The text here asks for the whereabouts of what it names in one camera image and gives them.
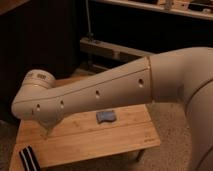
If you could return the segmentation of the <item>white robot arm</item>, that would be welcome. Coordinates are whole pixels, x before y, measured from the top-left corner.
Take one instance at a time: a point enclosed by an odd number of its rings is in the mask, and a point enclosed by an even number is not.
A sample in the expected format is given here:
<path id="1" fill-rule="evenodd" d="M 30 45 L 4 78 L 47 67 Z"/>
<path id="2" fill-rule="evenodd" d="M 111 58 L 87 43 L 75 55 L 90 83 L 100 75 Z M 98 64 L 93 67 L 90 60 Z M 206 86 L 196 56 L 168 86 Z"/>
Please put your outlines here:
<path id="1" fill-rule="evenodd" d="M 178 102 L 191 131 L 188 171 L 213 171 L 213 47 L 154 54 L 60 87 L 54 82 L 47 71 L 29 71 L 11 104 L 13 115 L 52 129 L 74 113 Z"/>

